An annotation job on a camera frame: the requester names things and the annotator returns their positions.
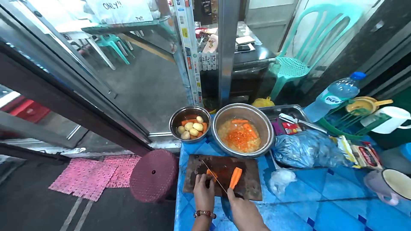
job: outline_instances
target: beaded bracelet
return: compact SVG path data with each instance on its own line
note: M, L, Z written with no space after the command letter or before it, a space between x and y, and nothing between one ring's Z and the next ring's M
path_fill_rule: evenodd
M206 215L207 217L211 217L213 219L215 219L217 217L217 215L215 213L211 213L210 211L198 210L197 212L194 213L194 218L197 218L200 215Z

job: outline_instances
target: teal plastic chair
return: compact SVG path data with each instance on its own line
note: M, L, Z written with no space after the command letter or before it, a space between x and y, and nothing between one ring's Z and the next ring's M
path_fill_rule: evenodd
M115 44L116 42L120 42L121 45L123 46L123 48L125 50L127 50L127 52L133 56L133 58L136 58L133 53L131 53L131 51L128 49L128 47L124 44L123 41L121 41L121 39L115 35L109 35L108 37L105 36L100 36L100 40L97 41L97 45L98 46L111 46L115 52L117 52L117 54L124 60L124 62L129 65L129 61L126 59L126 57L123 55L123 53L120 51L120 49L118 48L118 46Z
M293 38L297 33L297 28L301 20L307 14L313 12L318 12L317 18L312 30L308 34L297 55L294 58L284 57L288 46L290 46L290 43L293 41ZM353 4L319 4L306 9L296 21L293 29L290 31L292 36L288 38L283 50L276 58L281 64L280 69L277 69L278 73L275 74L276 68L273 63L271 63L268 68L268 71L277 78L270 94L271 100L275 100L287 82L298 80L307 75L337 40L358 21L362 13L362 9ZM339 28L339 31L329 34L345 17L349 17L349 23L346 27L343 30L342 28ZM333 36L334 39L331 41L324 40L328 36ZM318 56L316 56L315 60L311 63L314 54Z

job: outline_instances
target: wooden cutting board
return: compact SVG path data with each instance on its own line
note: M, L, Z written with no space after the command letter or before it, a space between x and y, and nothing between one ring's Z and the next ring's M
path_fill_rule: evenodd
M217 174L217 179L225 190L227 190L230 185L231 175L234 169L239 167L242 169L242 174L238 184L234 188L234 193L248 200L263 200L257 161L254 159L239 159L235 157L190 155L187 163L183 192L193 193L196 175L207 172L207 167L202 160ZM227 197L218 182L215 183L214 191L216 196Z

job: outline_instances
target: mug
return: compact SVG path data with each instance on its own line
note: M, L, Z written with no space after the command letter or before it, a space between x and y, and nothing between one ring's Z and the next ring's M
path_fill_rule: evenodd
M400 199L411 200L411 178L394 170L375 170L364 177L365 185L383 202L396 206Z
M406 110L399 108L399 107L393 107L393 106L388 106L384 107L382 109L379 109L375 113L365 117L364 119L361 120L361 124L366 127L367 125L371 124L375 120L378 119L379 114L386 114L391 117L391 119L385 121L378 127L374 128L372 131L376 133L381 133L381 134L389 134L393 132L397 128L401 129L409 129L411 128L411 125L409 126L401 126L405 121L411 120L411 114L407 112Z

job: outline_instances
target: human hand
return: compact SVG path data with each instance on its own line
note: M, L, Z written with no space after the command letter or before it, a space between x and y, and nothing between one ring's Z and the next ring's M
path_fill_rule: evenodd
M231 188L228 188L227 194L233 212L234 224L239 231L269 231L253 202L235 197Z
M196 211L214 211L214 181L210 180L210 187L206 187L207 175L196 175L196 184L194 186L194 200L196 202Z

